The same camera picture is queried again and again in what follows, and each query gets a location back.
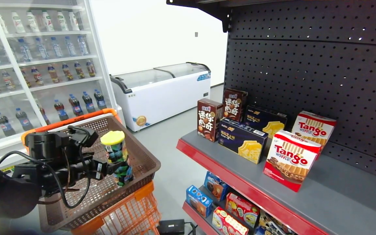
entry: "brown cookie box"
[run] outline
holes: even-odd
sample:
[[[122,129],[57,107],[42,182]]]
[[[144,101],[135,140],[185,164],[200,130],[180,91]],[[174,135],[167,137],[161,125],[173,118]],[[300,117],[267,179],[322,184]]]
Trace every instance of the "brown cookie box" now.
[[[197,106],[197,134],[215,142],[218,137],[220,119],[223,117],[223,104],[201,99]]]
[[[225,89],[223,94],[224,117],[236,122],[242,122],[246,107],[247,92],[235,89]]]

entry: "white wall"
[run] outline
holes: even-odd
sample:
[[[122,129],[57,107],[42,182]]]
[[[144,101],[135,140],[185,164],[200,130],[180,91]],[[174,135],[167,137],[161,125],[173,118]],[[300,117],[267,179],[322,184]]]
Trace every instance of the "white wall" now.
[[[109,73],[189,61],[210,67],[212,86],[224,82],[227,34],[218,19],[165,0],[91,0],[91,5]]]

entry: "yellow lid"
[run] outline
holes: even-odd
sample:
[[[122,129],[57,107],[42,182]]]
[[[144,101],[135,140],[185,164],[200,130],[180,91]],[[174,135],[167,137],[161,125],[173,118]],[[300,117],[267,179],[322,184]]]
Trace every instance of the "yellow lid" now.
[[[103,145],[114,145],[121,143],[124,140],[124,132],[122,131],[109,131],[107,134],[103,135],[101,138],[101,143]]]

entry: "black pegboard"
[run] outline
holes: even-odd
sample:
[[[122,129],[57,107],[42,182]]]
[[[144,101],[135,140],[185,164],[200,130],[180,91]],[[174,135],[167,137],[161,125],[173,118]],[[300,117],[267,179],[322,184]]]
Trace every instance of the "black pegboard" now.
[[[231,27],[225,87],[291,119],[336,119],[324,153],[376,175],[376,2],[235,7]]]

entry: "shopping basket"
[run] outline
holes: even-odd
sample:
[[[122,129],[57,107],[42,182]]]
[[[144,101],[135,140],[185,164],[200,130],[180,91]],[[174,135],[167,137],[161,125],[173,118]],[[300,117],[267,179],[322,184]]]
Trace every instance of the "shopping basket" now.
[[[153,196],[153,181],[127,196],[94,219],[72,230],[73,235],[157,234],[161,220]]]
[[[161,163],[158,159],[121,124],[117,113],[113,109],[103,109],[94,113],[36,128],[25,132],[21,136],[21,139],[24,144],[25,136],[31,132],[66,132],[67,125],[71,124],[94,129],[98,132],[100,137],[108,131],[123,131],[126,136],[126,146],[133,167],[134,180],[120,189],[118,189],[113,176],[106,176],[102,181],[91,180],[91,187],[88,194],[83,202],[74,209],[65,207],[62,201],[49,205],[39,205],[40,227],[43,232],[53,232],[58,229],[71,230],[83,225],[120,200],[150,183],[155,172],[161,167]],[[107,160],[100,138],[97,139],[92,147],[83,148],[82,151],[94,152],[94,158]],[[81,198],[86,187],[86,181],[86,179],[79,180],[74,186],[74,188],[81,190],[66,193],[69,204],[75,204]],[[46,202],[52,202],[58,198],[59,195],[56,194],[44,200]]]

